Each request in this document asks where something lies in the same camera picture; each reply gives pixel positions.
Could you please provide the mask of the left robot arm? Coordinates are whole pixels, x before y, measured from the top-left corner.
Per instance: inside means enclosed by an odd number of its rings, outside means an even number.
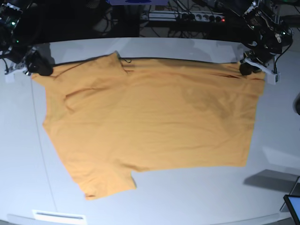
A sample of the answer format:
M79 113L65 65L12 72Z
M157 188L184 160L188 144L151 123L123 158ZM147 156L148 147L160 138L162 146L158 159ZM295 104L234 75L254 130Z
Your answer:
M244 76L264 72L270 84L279 81L277 62L293 44L293 31L263 0L224 0L223 7L231 12L239 25L249 28L251 35L242 44L249 50L240 60Z

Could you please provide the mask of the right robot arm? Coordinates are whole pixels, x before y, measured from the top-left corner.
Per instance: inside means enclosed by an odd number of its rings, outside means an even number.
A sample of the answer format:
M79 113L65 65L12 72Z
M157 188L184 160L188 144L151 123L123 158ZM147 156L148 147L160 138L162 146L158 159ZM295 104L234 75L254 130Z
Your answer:
M7 80L14 79L18 72L27 76L33 73L50 76L53 73L48 59L32 44L42 29L42 22L38 22L36 30L27 40L20 41L17 36L21 20L33 3L33 0L0 2L0 59L4 61L4 75Z

